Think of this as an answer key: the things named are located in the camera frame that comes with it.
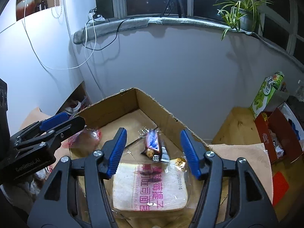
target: red vase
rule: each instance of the red vase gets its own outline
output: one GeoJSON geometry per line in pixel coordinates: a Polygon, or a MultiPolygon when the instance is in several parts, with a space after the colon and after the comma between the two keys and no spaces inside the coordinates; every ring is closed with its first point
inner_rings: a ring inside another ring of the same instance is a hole
{"type": "Polygon", "coordinates": [[[25,16],[28,16],[35,11],[35,0],[20,0],[16,5],[16,19],[20,20],[25,16]]]}

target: tripod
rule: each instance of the tripod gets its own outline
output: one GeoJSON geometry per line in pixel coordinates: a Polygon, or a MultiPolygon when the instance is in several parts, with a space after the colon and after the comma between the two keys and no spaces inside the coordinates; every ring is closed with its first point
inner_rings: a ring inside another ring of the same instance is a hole
{"type": "MultiPolygon", "coordinates": [[[[167,7],[169,5],[171,0],[167,0],[167,4],[166,4],[166,7],[165,7],[165,10],[164,12],[162,12],[162,14],[160,15],[160,17],[163,17],[166,10],[167,10],[167,7]]],[[[176,4],[177,4],[177,13],[178,13],[178,17],[181,18],[181,15],[183,15],[184,18],[187,18],[187,15],[185,14],[185,11],[184,11],[184,7],[183,7],[183,4],[181,2],[181,0],[176,0],[176,4]]]]}

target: genrobo.ai logo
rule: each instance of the genrobo.ai logo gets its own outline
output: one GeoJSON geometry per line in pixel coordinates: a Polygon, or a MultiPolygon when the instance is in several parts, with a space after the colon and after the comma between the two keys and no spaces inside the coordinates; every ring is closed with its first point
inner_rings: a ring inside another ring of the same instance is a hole
{"type": "Polygon", "coordinates": [[[19,168],[15,168],[15,170],[16,170],[17,172],[19,172],[19,171],[25,170],[25,169],[27,169],[28,167],[31,167],[31,166],[33,166],[33,165],[39,163],[39,162],[40,162],[40,159],[39,159],[39,158],[36,158],[36,159],[34,159],[33,161],[31,161],[31,162],[29,162],[29,163],[23,164],[23,165],[22,165],[21,167],[19,167],[19,168]]]}

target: gray cloth on sill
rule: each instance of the gray cloth on sill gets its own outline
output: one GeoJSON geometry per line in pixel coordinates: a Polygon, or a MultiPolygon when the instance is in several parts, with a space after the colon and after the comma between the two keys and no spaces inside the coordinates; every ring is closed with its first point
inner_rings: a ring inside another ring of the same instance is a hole
{"type": "MultiPolygon", "coordinates": [[[[123,20],[113,21],[109,23],[103,23],[95,25],[96,36],[105,36],[110,33],[116,33],[119,24],[123,20]]],[[[207,27],[207,28],[217,28],[217,29],[226,29],[228,26],[222,25],[212,21],[204,21],[198,19],[189,19],[189,18],[171,18],[171,17],[142,17],[142,18],[134,18],[134,19],[127,19],[125,22],[122,23],[119,31],[129,31],[135,30],[140,28],[146,28],[149,24],[159,24],[159,25],[192,25],[197,27],[207,27]]],[[[88,41],[95,40],[95,34],[93,26],[87,27],[88,29],[88,41]]],[[[297,60],[294,56],[289,55],[286,50],[281,48],[280,46],[276,45],[275,43],[265,39],[254,32],[247,32],[245,30],[240,30],[240,32],[245,33],[247,35],[253,36],[263,42],[269,48],[281,53],[289,60],[295,63],[295,65],[304,72],[303,64],[297,60]]],[[[74,33],[73,42],[74,44],[78,45],[85,42],[85,32],[83,33],[83,28],[74,33]]]]}

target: white cable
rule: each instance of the white cable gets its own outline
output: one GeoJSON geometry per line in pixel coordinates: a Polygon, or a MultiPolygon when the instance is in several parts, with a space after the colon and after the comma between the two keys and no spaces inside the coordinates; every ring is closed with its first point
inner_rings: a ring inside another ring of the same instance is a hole
{"type": "MultiPolygon", "coordinates": [[[[95,34],[95,44],[94,44],[93,51],[92,51],[92,53],[90,54],[89,58],[88,58],[88,59],[86,59],[86,60],[85,60],[83,63],[81,63],[80,65],[78,65],[78,66],[76,66],[76,67],[73,67],[73,68],[66,68],[66,69],[55,69],[55,68],[50,68],[50,67],[48,67],[48,66],[44,65],[44,64],[43,64],[43,62],[42,62],[42,61],[39,59],[39,57],[37,56],[37,54],[36,54],[36,52],[35,52],[35,50],[34,50],[34,47],[33,47],[33,45],[32,45],[32,42],[31,42],[31,40],[30,40],[30,38],[29,38],[29,35],[28,35],[28,33],[27,33],[27,30],[26,30],[26,26],[25,26],[25,9],[26,9],[26,0],[25,0],[25,6],[24,6],[24,18],[23,18],[22,24],[23,24],[23,27],[24,27],[25,33],[26,33],[26,35],[27,35],[27,38],[28,38],[28,40],[29,40],[29,43],[30,43],[30,45],[31,45],[31,48],[32,48],[32,50],[33,50],[33,52],[34,52],[34,54],[35,54],[36,58],[38,59],[38,61],[39,61],[39,63],[41,64],[41,66],[42,66],[42,67],[44,67],[44,68],[48,68],[48,69],[52,69],[52,70],[70,70],[70,69],[76,69],[76,68],[79,68],[81,65],[85,64],[85,63],[86,63],[86,62],[87,62],[87,61],[90,59],[90,57],[92,56],[92,54],[93,54],[93,52],[94,52],[94,50],[95,50],[95,47],[96,47],[96,41],[97,41],[97,36],[96,36],[96,31],[95,31],[95,26],[94,26],[94,20],[93,20],[93,29],[94,29],[94,34],[95,34]]],[[[86,40],[85,40],[85,42],[87,43],[87,38],[88,38],[87,24],[85,24],[85,30],[86,30],[86,40]]]]}

